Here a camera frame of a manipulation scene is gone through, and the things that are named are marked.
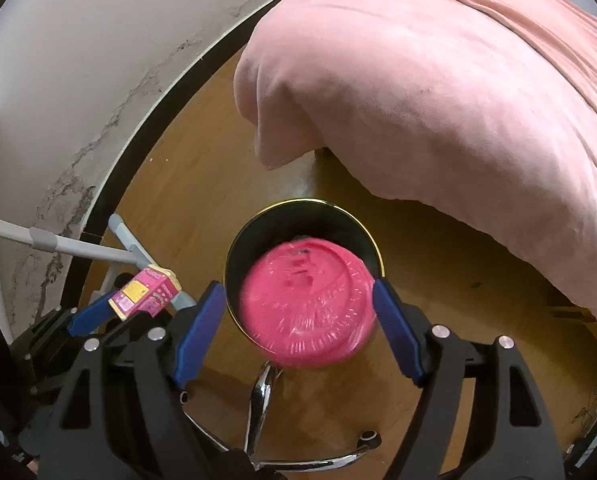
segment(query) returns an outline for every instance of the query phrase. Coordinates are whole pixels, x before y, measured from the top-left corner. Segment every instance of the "pink carton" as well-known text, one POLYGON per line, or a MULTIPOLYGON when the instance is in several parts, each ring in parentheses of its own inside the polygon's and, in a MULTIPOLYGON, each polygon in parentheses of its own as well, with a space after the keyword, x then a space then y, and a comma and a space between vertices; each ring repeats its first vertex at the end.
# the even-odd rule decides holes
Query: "pink carton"
POLYGON ((150 265, 141 270, 108 301, 114 312, 123 320, 139 310, 149 312, 150 316, 154 317, 179 292, 181 284, 171 270, 150 265))

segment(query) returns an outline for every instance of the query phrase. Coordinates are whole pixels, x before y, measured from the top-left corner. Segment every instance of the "pink round object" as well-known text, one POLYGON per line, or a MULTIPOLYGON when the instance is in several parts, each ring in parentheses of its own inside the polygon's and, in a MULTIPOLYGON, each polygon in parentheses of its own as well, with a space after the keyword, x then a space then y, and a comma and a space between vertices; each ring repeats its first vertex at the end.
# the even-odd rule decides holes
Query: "pink round object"
POLYGON ((319 238, 281 244, 250 269, 240 320, 267 357, 284 367, 319 367, 362 348, 376 321, 374 278, 363 261, 319 238))

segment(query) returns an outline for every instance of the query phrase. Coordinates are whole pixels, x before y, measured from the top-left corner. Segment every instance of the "pink packaging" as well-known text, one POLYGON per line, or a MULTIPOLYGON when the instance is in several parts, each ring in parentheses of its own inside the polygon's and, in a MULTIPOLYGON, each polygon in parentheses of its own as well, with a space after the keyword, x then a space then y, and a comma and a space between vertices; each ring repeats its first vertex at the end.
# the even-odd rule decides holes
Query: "pink packaging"
POLYGON ((239 316, 268 359, 320 367, 360 350, 376 314, 374 278, 354 253, 327 240, 281 244, 250 269, 239 316))
POLYGON ((125 320, 139 310, 154 317, 181 291, 176 275, 168 269, 150 265, 109 300, 110 306, 125 320))

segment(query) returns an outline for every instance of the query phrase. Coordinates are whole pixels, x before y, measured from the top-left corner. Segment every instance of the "pink blanket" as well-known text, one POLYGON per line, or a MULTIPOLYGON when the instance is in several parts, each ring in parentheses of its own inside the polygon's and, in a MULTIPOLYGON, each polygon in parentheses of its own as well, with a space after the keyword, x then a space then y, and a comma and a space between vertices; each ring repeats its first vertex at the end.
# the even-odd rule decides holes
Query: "pink blanket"
POLYGON ((283 0, 234 90, 265 166, 328 146, 597 317, 597 18, 566 0, 283 0))

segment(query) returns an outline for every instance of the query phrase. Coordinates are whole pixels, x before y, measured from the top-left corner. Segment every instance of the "brown floor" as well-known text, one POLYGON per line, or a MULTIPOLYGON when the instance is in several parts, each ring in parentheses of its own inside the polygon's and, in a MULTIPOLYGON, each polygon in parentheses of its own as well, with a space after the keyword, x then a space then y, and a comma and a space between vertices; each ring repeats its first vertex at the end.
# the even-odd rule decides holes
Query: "brown floor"
MULTIPOLYGON (((334 202, 374 235, 387 275, 404 301, 421 306, 433 322, 464 338, 514 337, 565 449, 581 431, 581 421, 573 419, 594 400, 597 343, 583 327, 551 316, 546 280, 492 238, 430 207, 372 196, 335 158, 309 153, 265 171, 254 155, 254 129, 234 106, 235 64, 236 59, 228 62, 172 122, 118 208, 152 256, 198 298, 210 280, 221 279, 232 238, 258 210, 300 196, 334 202)), ((89 286, 100 272, 93 269, 89 286)), ((248 392, 262 362, 226 315, 188 407, 228 444, 242 444, 248 392)), ((460 457, 470 388, 464 393, 446 468, 460 457)), ((352 449, 362 430, 376 429, 383 446, 356 465, 292 478, 382 478, 418 396, 377 330, 348 362, 287 371, 275 392, 259 456, 325 458, 352 449)))

